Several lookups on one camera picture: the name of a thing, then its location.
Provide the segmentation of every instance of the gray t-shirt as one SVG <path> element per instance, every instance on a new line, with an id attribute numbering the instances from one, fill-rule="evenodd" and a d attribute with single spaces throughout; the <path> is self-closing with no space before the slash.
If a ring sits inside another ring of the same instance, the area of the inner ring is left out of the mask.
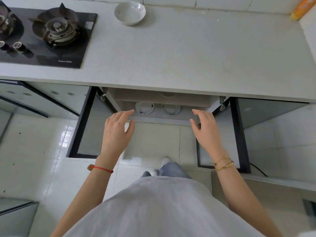
<path id="1" fill-rule="evenodd" d="M 91 210 L 65 237 L 260 236 L 201 183 L 143 177 Z"/>

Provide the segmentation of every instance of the countertop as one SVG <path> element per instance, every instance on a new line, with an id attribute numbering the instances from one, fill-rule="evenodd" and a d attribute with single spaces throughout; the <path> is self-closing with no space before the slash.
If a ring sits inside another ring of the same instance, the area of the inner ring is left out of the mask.
<path id="1" fill-rule="evenodd" d="M 9 7 L 98 14 L 81 69 L 0 63 L 0 78 L 239 97 L 316 101 L 316 64 L 287 15 L 146 6 L 137 26 L 116 3 L 3 0 Z"/>

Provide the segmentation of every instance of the foot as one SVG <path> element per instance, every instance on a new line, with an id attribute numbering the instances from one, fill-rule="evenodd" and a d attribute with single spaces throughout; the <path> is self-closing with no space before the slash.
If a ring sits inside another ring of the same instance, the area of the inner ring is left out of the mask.
<path id="1" fill-rule="evenodd" d="M 161 162 L 161 167 L 163 167 L 165 164 L 171 162 L 169 156 L 165 156 L 163 159 L 162 159 L 162 162 Z"/>
<path id="2" fill-rule="evenodd" d="M 150 174 L 151 174 L 151 176 L 158 176 L 159 170 L 153 170 Z"/>

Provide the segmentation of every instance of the gold bangle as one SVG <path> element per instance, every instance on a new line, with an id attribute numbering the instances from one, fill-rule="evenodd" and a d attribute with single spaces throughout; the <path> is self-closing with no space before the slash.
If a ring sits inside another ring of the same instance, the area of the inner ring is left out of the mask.
<path id="1" fill-rule="evenodd" d="M 223 167 L 218 168 L 218 169 L 215 168 L 215 170 L 216 170 L 216 171 L 223 170 L 223 169 L 226 169 L 226 168 L 228 168 L 228 167 L 231 167 L 233 164 L 234 164 L 234 162 L 232 161 L 230 164 L 228 164 L 228 165 L 226 165 L 226 166 L 223 166 Z"/>
<path id="2" fill-rule="evenodd" d="M 222 160 L 224 160 L 224 159 L 230 159 L 229 157 L 226 157 L 226 156 L 224 156 L 222 159 L 220 159 L 217 163 L 213 163 L 213 162 L 211 162 L 212 164 L 214 164 L 215 166 L 217 166 L 218 165 L 218 163 L 219 162 L 221 162 Z"/>

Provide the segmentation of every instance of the gas stove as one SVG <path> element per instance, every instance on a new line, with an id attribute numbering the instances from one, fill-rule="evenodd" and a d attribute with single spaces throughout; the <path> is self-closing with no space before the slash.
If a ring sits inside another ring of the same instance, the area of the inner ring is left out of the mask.
<path id="1" fill-rule="evenodd" d="M 0 62 L 80 68 L 95 13 L 9 8 L 0 0 Z"/>

